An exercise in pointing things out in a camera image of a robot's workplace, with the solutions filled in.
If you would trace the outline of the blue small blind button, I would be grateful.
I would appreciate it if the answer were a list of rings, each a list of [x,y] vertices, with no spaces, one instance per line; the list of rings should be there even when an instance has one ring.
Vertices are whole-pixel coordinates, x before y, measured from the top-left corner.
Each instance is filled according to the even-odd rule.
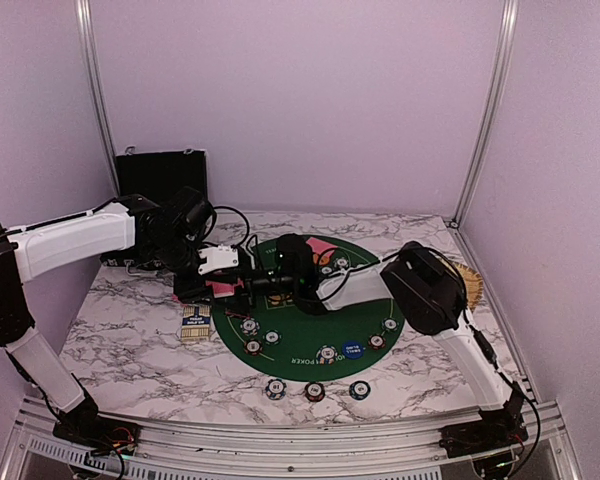
[[[358,360],[364,356],[365,347],[357,341],[347,341],[341,346],[341,354],[350,360]]]

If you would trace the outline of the red back card deck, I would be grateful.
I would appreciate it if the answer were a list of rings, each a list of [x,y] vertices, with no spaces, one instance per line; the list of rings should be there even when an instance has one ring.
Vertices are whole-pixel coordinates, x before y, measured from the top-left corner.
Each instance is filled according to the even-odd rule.
[[[238,280],[236,283],[222,283],[206,280],[205,285],[210,289],[210,296],[213,299],[224,299],[239,296],[243,293],[244,283]]]

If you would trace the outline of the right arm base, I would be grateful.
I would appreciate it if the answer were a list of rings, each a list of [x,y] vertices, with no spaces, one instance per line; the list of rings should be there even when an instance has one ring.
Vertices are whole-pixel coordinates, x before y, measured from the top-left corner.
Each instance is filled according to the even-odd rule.
[[[439,446],[449,458],[457,458],[526,441],[529,434],[521,413],[524,403],[524,395],[514,389],[501,409],[480,410],[479,420],[441,428]]]

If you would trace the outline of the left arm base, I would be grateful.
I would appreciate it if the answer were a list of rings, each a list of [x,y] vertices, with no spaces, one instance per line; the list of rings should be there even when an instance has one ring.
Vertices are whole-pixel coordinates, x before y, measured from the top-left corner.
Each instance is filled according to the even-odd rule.
[[[140,427],[133,422],[102,416],[95,400],[81,388],[83,401],[73,410],[59,410],[53,427],[56,438],[91,447],[95,455],[110,450],[131,454],[137,446]]]

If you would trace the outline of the teal chip stack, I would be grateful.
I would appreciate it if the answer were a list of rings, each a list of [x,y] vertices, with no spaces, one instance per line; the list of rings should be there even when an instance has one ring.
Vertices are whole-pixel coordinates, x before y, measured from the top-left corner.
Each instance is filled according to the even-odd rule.
[[[356,401],[366,399],[371,393],[371,386],[364,380],[356,380],[349,385],[349,395]]]

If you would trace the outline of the brown chip stack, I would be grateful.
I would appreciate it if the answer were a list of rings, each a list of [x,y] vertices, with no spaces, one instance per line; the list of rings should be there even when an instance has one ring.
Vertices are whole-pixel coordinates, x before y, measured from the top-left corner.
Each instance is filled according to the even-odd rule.
[[[325,387],[321,382],[309,382],[304,387],[304,394],[310,402],[320,402],[325,397]]]

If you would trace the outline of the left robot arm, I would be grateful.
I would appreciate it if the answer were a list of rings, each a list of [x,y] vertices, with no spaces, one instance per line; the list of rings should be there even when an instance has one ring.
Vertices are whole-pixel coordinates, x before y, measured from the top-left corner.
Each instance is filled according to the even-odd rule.
[[[129,249],[174,273],[192,273],[213,216],[205,196],[185,187],[162,204],[132,194],[30,225],[0,224],[0,348],[54,406],[70,412],[66,426],[82,443],[99,444],[106,423],[84,406],[86,393],[39,329],[30,289],[73,265]]]

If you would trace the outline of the blue white chip stack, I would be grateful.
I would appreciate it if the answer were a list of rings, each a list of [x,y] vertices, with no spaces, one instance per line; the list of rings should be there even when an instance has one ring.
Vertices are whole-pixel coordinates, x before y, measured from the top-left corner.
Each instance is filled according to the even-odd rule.
[[[264,389],[266,397],[270,400],[277,401],[286,395],[286,383],[280,378],[270,379]]]

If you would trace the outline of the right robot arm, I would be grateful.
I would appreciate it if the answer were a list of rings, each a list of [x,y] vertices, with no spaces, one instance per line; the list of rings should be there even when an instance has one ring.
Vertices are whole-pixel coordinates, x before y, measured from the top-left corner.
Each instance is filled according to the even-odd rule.
[[[503,410],[512,402],[513,383],[501,371],[497,354],[474,325],[468,288],[458,269],[442,253],[416,241],[367,265],[323,273],[309,263],[309,247],[297,235],[285,235],[273,269],[244,269],[236,294],[253,302],[258,296],[287,294],[301,311],[326,315],[351,306],[391,300],[408,325],[431,337],[455,362],[483,412],[475,438],[495,448],[514,431]]]

